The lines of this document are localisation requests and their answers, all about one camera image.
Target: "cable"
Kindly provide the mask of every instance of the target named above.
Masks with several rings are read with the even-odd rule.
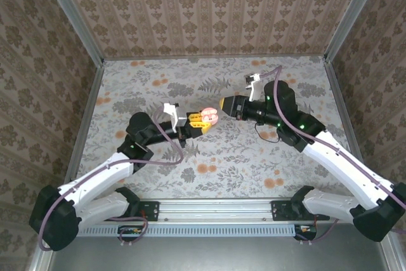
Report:
[[[300,238],[303,239],[301,242],[307,242],[308,244],[312,244],[313,242],[322,241],[330,234],[332,229],[337,225],[337,222],[338,222],[338,219],[334,220],[334,223],[331,225],[331,227],[329,227],[329,229],[327,231],[325,231],[320,237],[317,237],[312,241],[309,241],[305,236],[298,234],[298,233],[296,233],[296,236],[299,236]]]
[[[156,125],[157,129],[160,131],[160,133],[162,133],[162,135],[164,136],[164,138],[175,148],[175,150],[178,151],[180,158],[177,161],[174,162],[160,162],[160,161],[149,161],[149,160],[137,160],[137,159],[130,159],[130,160],[118,160],[118,161],[114,161],[111,162],[105,166],[103,166],[102,168],[99,168],[98,170],[96,170],[94,173],[91,173],[89,176],[85,177],[83,180],[79,181],[78,183],[76,183],[72,188],[68,189],[66,191],[66,193],[63,193],[49,208],[49,210],[46,212],[45,217],[43,219],[43,222],[41,223],[41,227],[39,229],[39,233],[38,233],[38,246],[41,250],[43,251],[51,251],[51,248],[47,248],[44,246],[43,244],[43,236],[44,236],[44,231],[45,231],[45,226],[51,216],[51,213],[53,212],[53,210],[58,206],[59,203],[61,203],[62,200],[64,200],[64,198],[66,198],[66,196],[68,196],[69,194],[75,192],[75,190],[77,190],[83,183],[89,181],[92,177],[98,175],[99,173],[101,173],[102,171],[104,171],[105,169],[108,169],[112,166],[118,165],[118,164],[122,164],[122,163],[142,163],[142,164],[153,164],[153,165],[177,165],[179,163],[181,163],[183,161],[183,153],[182,150],[179,148],[179,146],[177,146],[177,144],[175,144],[172,139],[170,137],[168,137],[168,135],[165,133],[165,131],[161,128],[161,126],[158,123],[158,115],[160,113],[162,113],[163,111],[163,107],[159,107],[153,114],[152,116],[152,121],[154,122],[154,124]]]
[[[285,122],[286,125],[288,125],[288,127],[290,127],[293,131],[295,131],[296,133],[298,133],[299,135],[302,135],[308,139],[311,139],[315,142],[318,142],[322,145],[325,145],[326,147],[329,147],[330,149],[332,149],[333,151],[335,151],[336,154],[339,154],[340,156],[342,156],[344,159],[346,159],[352,166],[354,166],[355,168],[357,168],[357,170],[359,170],[364,176],[366,176],[371,182],[375,183],[377,187],[379,187],[382,191],[384,191],[388,196],[390,196],[397,204],[399,204],[403,209],[406,209],[406,204],[404,202],[402,202],[398,197],[396,197],[395,195],[392,194],[391,191],[389,191],[388,189],[386,189],[385,187],[383,187],[379,181],[377,181],[372,175],[370,175],[368,172],[366,172],[366,170],[364,170],[363,168],[361,168],[353,159],[351,159],[348,155],[346,155],[344,152],[342,152],[339,148],[333,146],[332,144],[323,141],[321,139],[316,138],[315,136],[311,136],[303,131],[301,131],[300,129],[297,129],[295,126],[293,126],[284,116],[282,109],[280,108],[279,102],[278,102],[278,82],[279,82],[279,76],[280,76],[280,72],[282,71],[282,66],[279,66],[276,68],[277,70],[277,75],[275,76],[275,84],[273,85],[273,101],[275,102],[275,106],[277,109],[277,112],[279,114],[279,116],[281,117],[281,119]]]
[[[391,229],[391,232],[397,233],[397,234],[400,234],[400,235],[406,234],[406,230],[402,230],[400,228],[393,228],[393,229]]]
[[[124,218],[118,218],[118,217],[111,217],[108,220],[113,220],[113,221],[131,221],[131,220],[141,220],[144,223],[144,229],[142,230],[141,234],[134,239],[133,241],[128,242],[129,245],[132,245],[134,243],[136,243],[137,241],[139,241],[147,232],[148,230],[148,220],[144,217],[124,217]],[[129,231],[132,230],[132,228],[123,228],[120,231],[120,235],[119,235],[119,240],[121,241],[121,246],[124,245],[125,241],[122,239],[122,235],[125,231]]]
[[[260,79],[263,79],[264,77],[268,77],[271,76],[272,74],[274,74],[276,71],[278,71],[278,69],[282,69],[282,65],[279,65],[278,67],[276,67],[275,69],[273,69],[271,72],[265,72],[259,75]]]
[[[256,131],[256,133],[258,134],[258,136],[262,139],[262,140],[264,140],[264,141],[266,141],[266,142],[269,142],[269,143],[278,143],[279,142],[279,140],[280,140],[280,137],[279,137],[279,135],[278,135],[278,141],[269,141],[269,140],[267,140],[267,139],[264,139],[262,136],[261,136],[261,134],[259,133],[259,131],[258,131],[258,129],[256,129],[256,126],[258,125],[258,123],[255,123],[255,126],[254,126],[254,128],[255,128],[255,131]]]

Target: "wallpaper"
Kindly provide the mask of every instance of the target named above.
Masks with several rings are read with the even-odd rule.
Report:
[[[24,270],[38,192],[63,181],[95,66],[56,0],[0,0],[0,270]]]
[[[219,109],[221,97],[249,95],[245,74],[278,65],[284,67],[281,78],[295,91],[299,108],[319,118],[347,147],[320,56],[112,61],[104,64],[79,176],[117,150],[134,113],[152,115],[164,102],[176,102],[187,112],[214,107],[219,121],[206,135],[187,140],[180,165],[146,165],[111,190],[123,183],[142,198],[279,197],[291,196],[307,184],[345,194],[346,189],[315,161],[282,142],[260,138],[276,142],[275,128],[258,126],[259,137],[252,121],[237,121]],[[153,160],[177,158],[168,143],[149,147]]]
[[[406,0],[368,0],[333,66],[365,163],[406,182]]]
[[[322,54],[350,0],[74,0],[105,58]]]

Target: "patterned wallpaper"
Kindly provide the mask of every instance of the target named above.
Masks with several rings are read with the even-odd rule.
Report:
[[[0,0],[0,270],[24,270],[39,190],[61,184],[95,66],[56,0]]]
[[[350,0],[74,0],[106,58],[322,54]]]
[[[368,0],[333,66],[364,161],[406,182],[406,0]]]

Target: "pink object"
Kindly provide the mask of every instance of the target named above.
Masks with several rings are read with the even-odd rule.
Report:
[[[215,125],[218,121],[217,110],[212,107],[203,109],[200,114],[202,115],[202,122],[204,123]]]

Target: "floral tablecloth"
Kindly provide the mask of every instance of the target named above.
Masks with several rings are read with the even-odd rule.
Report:
[[[177,102],[188,112],[219,109],[221,97],[249,95],[245,74],[271,71],[278,65],[284,67],[281,79],[295,91],[299,109],[316,116],[347,147],[319,56],[114,61],[104,63],[79,176],[116,151],[135,112],[152,114],[164,102]],[[315,161],[282,142],[262,140],[253,122],[236,121],[221,110],[218,113],[219,121],[208,134],[187,141],[182,164],[146,165],[116,186],[124,184],[138,196],[151,199],[291,196],[303,185],[347,194]],[[275,128],[259,126],[258,131],[267,140],[277,140]],[[150,148],[154,160],[177,158],[168,143]]]

